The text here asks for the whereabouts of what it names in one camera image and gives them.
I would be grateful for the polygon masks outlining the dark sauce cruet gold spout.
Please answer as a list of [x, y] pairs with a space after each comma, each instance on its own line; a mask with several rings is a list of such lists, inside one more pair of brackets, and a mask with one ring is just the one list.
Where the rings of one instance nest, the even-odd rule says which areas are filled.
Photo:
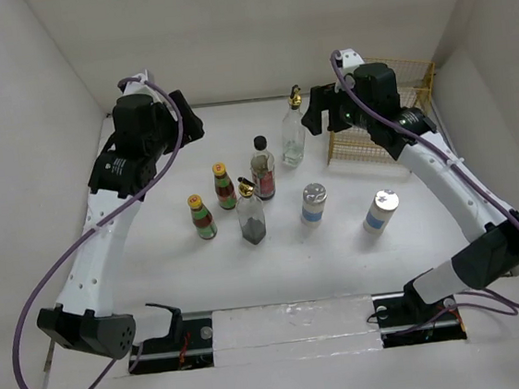
[[242, 176], [237, 181], [240, 197], [235, 208], [241, 234], [247, 242], [258, 245], [265, 238], [267, 230], [262, 200], [255, 194], [254, 183]]

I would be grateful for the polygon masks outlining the clear glass cruet gold spout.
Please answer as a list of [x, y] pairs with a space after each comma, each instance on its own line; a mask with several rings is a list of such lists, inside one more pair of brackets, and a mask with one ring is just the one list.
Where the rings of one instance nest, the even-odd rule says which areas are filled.
[[294, 85], [288, 98], [288, 111], [282, 122], [282, 160], [291, 167], [299, 166], [304, 157], [305, 127], [301, 121], [303, 115], [300, 111], [302, 104], [299, 85]]

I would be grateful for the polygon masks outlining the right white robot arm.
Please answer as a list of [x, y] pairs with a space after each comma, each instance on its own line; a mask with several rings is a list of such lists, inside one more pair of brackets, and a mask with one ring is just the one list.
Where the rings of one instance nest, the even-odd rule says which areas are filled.
[[519, 210], [467, 169], [427, 115], [402, 105], [395, 73], [386, 64], [366, 63], [351, 49], [332, 51], [330, 63], [336, 81], [310, 89], [303, 126], [318, 136], [327, 115], [331, 132], [364, 129], [372, 142], [424, 182], [468, 242], [448, 261], [407, 282], [400, 307], [416, 327], [434, 322], [437, 303], [459, 293], [496, 300], [514, 315], [519, 303], [489, 287], [519, 266]]

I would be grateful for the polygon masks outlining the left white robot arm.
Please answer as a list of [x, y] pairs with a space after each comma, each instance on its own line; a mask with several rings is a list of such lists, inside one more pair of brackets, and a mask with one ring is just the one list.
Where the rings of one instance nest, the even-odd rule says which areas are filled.
[[159, 90], [142, 71], [118, 83], [114, 132], [89, 178], [83, 243], [76, 250], [61, 294], [36, 324], [62, 348], [119, 360], [135, 343], [136, 322], [114, 311], [114, 284], [129, 228], [145, 194], [162, 177], [165, 155], [203, 137], [203, 123], [181, 91]]

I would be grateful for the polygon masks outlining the white shaker silver lid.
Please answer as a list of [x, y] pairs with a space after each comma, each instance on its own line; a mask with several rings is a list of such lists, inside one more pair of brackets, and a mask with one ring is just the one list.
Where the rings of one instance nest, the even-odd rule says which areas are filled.
[[303, 189], [302, 197], [302, 223], [310, 227], [320, 225], [328, 197], [326, 188], [312, 182]]

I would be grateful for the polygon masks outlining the red sauce bottle yellow cap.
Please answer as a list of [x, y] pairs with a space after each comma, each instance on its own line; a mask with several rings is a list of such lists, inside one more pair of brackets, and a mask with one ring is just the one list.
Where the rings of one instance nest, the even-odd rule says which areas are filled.
[[215, 163], [212, 166], [214, 174], [214, 190], [222, 209], [233, 210], [237, 205], [235, 186], [227, 174], [224, 163]]

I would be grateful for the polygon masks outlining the black cap soy sauce bottle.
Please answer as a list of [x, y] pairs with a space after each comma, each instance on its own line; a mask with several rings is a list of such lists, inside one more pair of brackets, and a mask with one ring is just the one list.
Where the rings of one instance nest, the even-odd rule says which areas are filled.
[[255, 185], [255, 194], [262, 201], [268, 201], [276, 192], [274, 156], [269, 152], [267, 139], [264, 136], [255, 137], [253, 146], [255, 152], [250, 159], [250, 171]]

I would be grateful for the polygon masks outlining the white shaker blue label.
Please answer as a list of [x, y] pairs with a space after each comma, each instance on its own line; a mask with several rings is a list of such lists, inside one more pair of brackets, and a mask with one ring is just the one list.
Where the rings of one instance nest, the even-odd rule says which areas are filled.
[[368, 208], [363, 228], [371, 234], [382, 234], [399, 204], [399, 197], [393, 190], [377, 191]]

